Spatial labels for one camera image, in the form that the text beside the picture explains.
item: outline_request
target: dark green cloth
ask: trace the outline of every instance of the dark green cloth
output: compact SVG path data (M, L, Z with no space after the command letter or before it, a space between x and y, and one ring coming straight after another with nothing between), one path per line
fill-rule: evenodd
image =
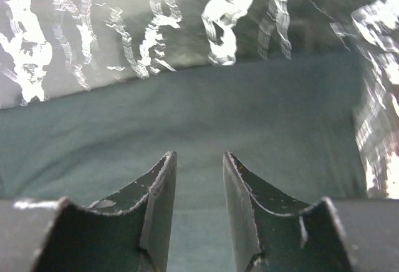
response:
M362 197L354 54L187 69L0 111L3 197L88 205L178 153L169 271L234 271L229 150L305 202Z

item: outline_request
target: dark fabric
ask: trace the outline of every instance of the dark fabric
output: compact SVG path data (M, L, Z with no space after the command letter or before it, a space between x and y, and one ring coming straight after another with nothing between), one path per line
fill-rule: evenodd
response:
M233 271L223 152L304 202L363 197L354 54L191 69L0 111L3 197L88 205L178 153L169 271Z

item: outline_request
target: dark green surface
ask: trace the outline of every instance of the dark green surface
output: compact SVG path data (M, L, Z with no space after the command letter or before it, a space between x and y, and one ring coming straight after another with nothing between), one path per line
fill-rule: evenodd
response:
M362 196L353 54L161 74L0 112L5 197L89 205L178 152L169 271L234 271L222 155L305 202Z

